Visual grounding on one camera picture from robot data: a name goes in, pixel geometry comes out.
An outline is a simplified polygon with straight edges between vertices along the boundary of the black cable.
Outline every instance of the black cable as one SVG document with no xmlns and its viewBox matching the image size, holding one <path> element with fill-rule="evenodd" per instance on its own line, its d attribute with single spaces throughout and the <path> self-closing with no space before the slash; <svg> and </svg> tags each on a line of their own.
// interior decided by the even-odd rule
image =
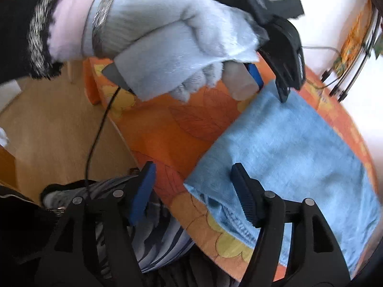
<svg viewBox="0 0 383 287">
<path fill-rule="evenodd" d="M 116 91 L 114 92 L 112 98 L 110 99 L 110 101 L 108 103 L 107 108 L 105 109 L 104 116 L 101 119 L 101 124 L 100 124 L 100 127 L 98 128 L 98 132 L 97 132 L 96 138 L 93 141 L 92 147 L 90 148 L 90 151 L 89 151 L 89 154 L 88 154 L 87 165 L 85 166 L 85 187 L 87 188 L 87 192 L 88 192 L 87 200 L 91 199 L 91 197 L 90 197 L 90 187 L 89 187 L 89 182 L 88 182 L 90 160 L 91 160 L 91 158 L 93 156 L 93 152 L 94 152 L 94 150 L 96 148 L 96 144 L 98 142 L 98 139 L 100 138 L 102 129 L 103 129 L 104 124 L 105 124 L 105 120 L 106 120 L 106 118 L 108 116 L 108 112 L 109 112 L 110 108 L 112 108 L 112 103 L 113 103 L 114 99 L 116 98 L 116 96 L 117 96 L 118 92 L 120 91 L 120 89 L 121 89 L 121 87 L 118 87 L 116 89 Z"/>
<path fill-rule="evenodd" d="M 329 87 L 331 84 L 334 84 L 337 80 L 339 80 L 340 77 L 337 77 L 334 81 L 332 81 L 331 83 L 325 85 L 325 86 L 322 86 L 322 87 L 319 87 L 317 85 L 315 85 L 314 83 L 310 82 L 309 80 L 306 79 L 306 82 L 309 83 L 312 87 L 314 87 L 315 89 L 319 89 L 319 90 L 322 90 L 322 89 L 325 89 L 327 87 Z"/>
</svg>

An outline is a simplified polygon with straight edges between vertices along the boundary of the black clamp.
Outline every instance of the black clamp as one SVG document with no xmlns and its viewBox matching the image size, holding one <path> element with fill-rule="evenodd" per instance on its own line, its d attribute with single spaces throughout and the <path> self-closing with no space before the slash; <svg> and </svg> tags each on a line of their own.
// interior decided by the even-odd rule
<svg viewBox="0 0 383 287">
<path fill-rule="evenodd" d="M 303 49 L 299 33 L 287 19 L 304 14 L 301 0 L 216 0 L 248 12 L 266 30 L 269 42 L 258 52 L 275 74 L 281 102 L 290 88 L 300 90 L 306 81 Z"/>
<path fill-rule="evenodd" d="M 241 163 L 231 180 L 247 220 L 261 228 L 241 287 L 344 287 L 350 274 L 342 251 L 322 212 L 312 199 L 302 203 L 281 199 L 249 177 Z M 285 223 L 292 223 L 286 276 L 273 282 Z"/>
<path fill-rule="evenodd" d="M 75 197 L 60 218 L 41 256 L 35 284 L 39 287 L 144 287 L 130 243 L 127 225 L 143 216 L 156 178 L 156 166 L 147 162 L 124 189 L 104 199 Z M 104 279 L 97 255 L 95 227 L 102 222 L 112 279 Z"/>
</svg>

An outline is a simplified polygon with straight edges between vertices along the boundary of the blue towel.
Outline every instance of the blue towel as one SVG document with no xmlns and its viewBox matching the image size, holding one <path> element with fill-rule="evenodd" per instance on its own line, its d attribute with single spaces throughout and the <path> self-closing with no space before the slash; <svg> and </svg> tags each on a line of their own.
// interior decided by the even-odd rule
<svg viewBox="0 0 383 287">
<path fill-rule="evenodd" d="M 229 179 L 234 163 L 242 163 L 250 177 L 283 199 L 314 199 L 349 271 L 355 269 L 379 221 L 379 201 L 359 159 L 295 91 L 281 104 L 275 82 L 267 85 L 185 181 L 221 227 L 253 248 L 259 229 L 246 220 Z M 284 266 L 290 239 L 291 225 L 286 224 L 280 256 Z"/>
</svg>

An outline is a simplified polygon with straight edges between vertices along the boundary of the metallic bracelet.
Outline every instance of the metallic bracelet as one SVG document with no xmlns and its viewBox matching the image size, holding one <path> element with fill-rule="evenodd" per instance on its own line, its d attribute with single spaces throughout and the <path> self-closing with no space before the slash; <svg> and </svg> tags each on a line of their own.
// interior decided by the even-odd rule
<svg viewBox="0 0 383 287">
<path fill-rule="evenodd" d="M 107 20 L 109 9 L 114 0 L 101 0 L 92 26 L 92 46 L 98 58 L 105 58 L 102 47 L 103 29 Z"/>
</svg>

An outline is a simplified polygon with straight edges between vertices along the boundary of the black sleeve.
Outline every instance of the black sleeve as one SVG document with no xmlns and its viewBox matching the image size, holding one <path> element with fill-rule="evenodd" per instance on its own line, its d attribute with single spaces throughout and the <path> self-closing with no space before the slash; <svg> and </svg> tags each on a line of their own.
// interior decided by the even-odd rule
<svg viewBox="0 0 383 287">
<path fill-rule="evenodd" d="M 9 0 L 0 5 L 0 84 L 60 74 L 62 64 L 52 62 L 47 45 L 58 1 Z"/>
</svg>

